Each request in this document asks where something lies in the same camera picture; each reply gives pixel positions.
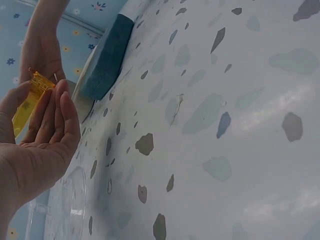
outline finger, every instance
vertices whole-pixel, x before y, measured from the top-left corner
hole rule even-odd
[[[28,131],[21,142],[22,144],[33,143],[36,140],[36,136],[41,127],[42,120],[44,118],[47,106],[51,98],[51,94],[52,94],[51,89],[45,91],[41,99],[38,101],[30,119]]]
[[[61,112],[61,104],[60,104],[61,96],[65,91],[68,91],[68,82],[67,80],[63,79],[56,86],[55,116],[54,116],[55,132],[51,140],[49,141],[50,144],[60,142],[62,137],[65,135],[65,120]]]
[[[35,137],[37,144],[49,143],[55,133],[56,89],[52,89],[49,103],[45,109],[40,129]]]
[[[0,102],[0,112],[6,114],[11,120],[17,108],[27,99],[30,87],[31,83],[27,81],[17,88],[11,89]]]
[[[63,160],[69,165],[80,141],[80,125],[76,107],[67,91],[60,98],[60,106],[64,119],[64,136],[61,144],[52,145],[52,150],[63,156]]]

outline yellow flower print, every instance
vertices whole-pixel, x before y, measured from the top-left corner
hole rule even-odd
[[[63,51],[64,51],[65,53],[69,52],[69,51],[70,51],[70,47],[64,46],[64,47],[63,47]]]
[[[80,75],[80,74],[81,74],[81,71],[82,71],[82,69],[81,69],[81,68],[78,68],[78,67],[76,67],[76,68],[73,69],[73,72],[74,72],[75,75]]]
[[[12,227],[8,228],[7,235],[8,235],[10,240],[17,240],[18,236],[19,236],[17,230],[15,228],[12,228]]]
[[[72,31],[72,34],[73,34],[74,36],[79,36],[79,35],[80,35],[80,31],[78,31],[78,30],[73,30],[73,31]]]

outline terrazzo pattern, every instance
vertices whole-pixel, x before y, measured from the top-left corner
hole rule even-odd
[[[320,238],[318,2],[150,1],[67,171],[82,239]]]

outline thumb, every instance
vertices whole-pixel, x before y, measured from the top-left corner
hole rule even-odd
[[[31,82],[26,81],[17,88],[11,89],[0,102],[0,113],[4,113],[11,120],[17,108],[27,99]]]

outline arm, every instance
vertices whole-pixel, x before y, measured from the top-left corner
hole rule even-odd
[[[31,17],[28,31],[56,30],[69,0],[39,0]]]

